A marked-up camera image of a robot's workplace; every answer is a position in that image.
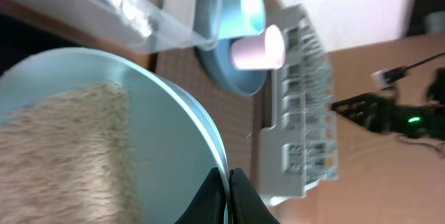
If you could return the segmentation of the white rice pile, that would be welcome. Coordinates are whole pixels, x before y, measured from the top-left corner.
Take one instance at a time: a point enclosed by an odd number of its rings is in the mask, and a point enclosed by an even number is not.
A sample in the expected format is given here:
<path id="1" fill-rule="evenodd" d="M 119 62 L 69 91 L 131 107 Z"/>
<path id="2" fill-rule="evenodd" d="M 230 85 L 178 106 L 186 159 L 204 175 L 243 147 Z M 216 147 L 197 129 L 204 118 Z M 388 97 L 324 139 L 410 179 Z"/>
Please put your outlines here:
<path id="1" fill-rule="evenodd" d="M 143 223 L 128 151 L 129 95 L 98 82 L 1 126 L 2 223 Z"/>

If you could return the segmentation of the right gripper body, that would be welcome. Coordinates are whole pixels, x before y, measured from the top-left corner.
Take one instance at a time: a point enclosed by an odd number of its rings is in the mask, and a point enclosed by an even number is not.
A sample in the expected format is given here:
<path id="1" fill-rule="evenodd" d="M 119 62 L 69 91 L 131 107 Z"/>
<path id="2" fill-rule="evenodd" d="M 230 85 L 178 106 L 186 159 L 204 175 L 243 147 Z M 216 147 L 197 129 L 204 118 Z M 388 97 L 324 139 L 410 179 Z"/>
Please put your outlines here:
<path id="1" fill-rule="evenodd" d="M 437 69 L 427 89 L 433 104 L 408 106 L 398 103 L 396 95 L 386 97 L 364 93 L 334 102 L 330 109 L 345 119 L 378 134 L 398 133 L 408 138 L 429 137 L 444 140 L 444 68 Z"/>

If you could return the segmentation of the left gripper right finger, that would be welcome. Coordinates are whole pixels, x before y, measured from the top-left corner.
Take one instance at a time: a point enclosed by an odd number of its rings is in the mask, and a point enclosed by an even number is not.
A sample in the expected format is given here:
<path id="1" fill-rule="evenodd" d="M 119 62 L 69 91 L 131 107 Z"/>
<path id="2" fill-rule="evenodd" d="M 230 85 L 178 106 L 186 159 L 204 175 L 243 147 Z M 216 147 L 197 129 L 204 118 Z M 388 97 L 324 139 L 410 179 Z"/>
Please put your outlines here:
<path id="1" fill-rule="evenodd" d="M 230 199 L 235 224 L 280 224 L 268 211 L 240 168 L 230 170 Z"/>

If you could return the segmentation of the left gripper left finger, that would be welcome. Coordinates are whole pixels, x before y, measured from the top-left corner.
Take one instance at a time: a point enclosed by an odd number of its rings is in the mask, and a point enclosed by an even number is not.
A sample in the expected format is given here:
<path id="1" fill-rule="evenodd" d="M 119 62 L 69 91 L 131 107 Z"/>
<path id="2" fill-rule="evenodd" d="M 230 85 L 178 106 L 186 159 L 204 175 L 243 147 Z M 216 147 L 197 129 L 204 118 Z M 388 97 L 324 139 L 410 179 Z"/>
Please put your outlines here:
<path id="1" fill-rule="evenodd" d="M 223 224 L 225 206 L 225 189 L 220 172 L 212 168 L 175 224 Z"/>

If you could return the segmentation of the light blue bowl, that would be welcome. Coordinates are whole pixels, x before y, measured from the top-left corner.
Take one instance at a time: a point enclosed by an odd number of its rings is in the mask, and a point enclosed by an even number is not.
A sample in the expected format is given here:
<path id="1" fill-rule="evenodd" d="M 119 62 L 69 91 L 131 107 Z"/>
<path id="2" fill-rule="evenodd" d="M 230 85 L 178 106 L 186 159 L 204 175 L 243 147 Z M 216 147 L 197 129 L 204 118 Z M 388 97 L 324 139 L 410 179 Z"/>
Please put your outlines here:
<path id="1" fill-rule="evenodd" d="M 125 58 L 80 47 L 29 56 L 1 76 L 1 120 L 15 109 L 99 81 L 118 82 L 130 96 L 131 158 L 147 222 L 176 222 L 214 170 L 220 222 L 228 223 L 227 157 L 210 115 L 184 89 Z"/>

